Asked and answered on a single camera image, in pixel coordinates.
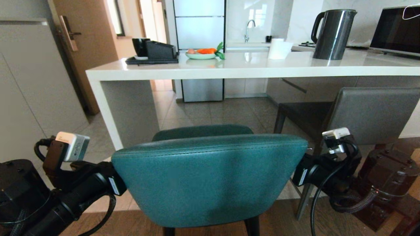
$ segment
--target black tray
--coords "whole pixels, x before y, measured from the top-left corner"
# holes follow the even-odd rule
[[[130,57],[126,60],[127,65],[144,65],[144,64],[173,64],[178,63],[179,55],[173,59],[158,59],[158,60],[137,60],[134,57]]]

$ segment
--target green leaf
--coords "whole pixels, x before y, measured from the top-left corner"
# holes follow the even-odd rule
[[[216,50],[220,51],[223,48],[223,42],[220,42],[219,45],[217,46]]]
[[[214,54],[216,54],[216,56],[218,56],[220,59],[224,60],[225,59],[225,55],[222,52],[215,52]]]

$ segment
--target gray chair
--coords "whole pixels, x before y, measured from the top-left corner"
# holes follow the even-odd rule
[[[420,88],[342,88],[334,102],[281,103],[274,133],[286,117],[314,141],[314,155],[323,153],[322,132],[347,127],[358,145],[383,148],[394,143],[420,99]],[[306,184],[297,211],[299,220],[314,186]]]

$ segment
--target plate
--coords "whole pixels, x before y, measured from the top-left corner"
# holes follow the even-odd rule
[[[216,54],[189,54],[185,53],[188,58],[196,59],[196,60],[207,60],[216,58]]]

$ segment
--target refrigerator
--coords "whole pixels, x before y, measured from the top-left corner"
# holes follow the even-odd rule
[[[225,0],[173,0],[179,52],[225,44]],[[181,80],[184,102],[223,100],[223,79]]]

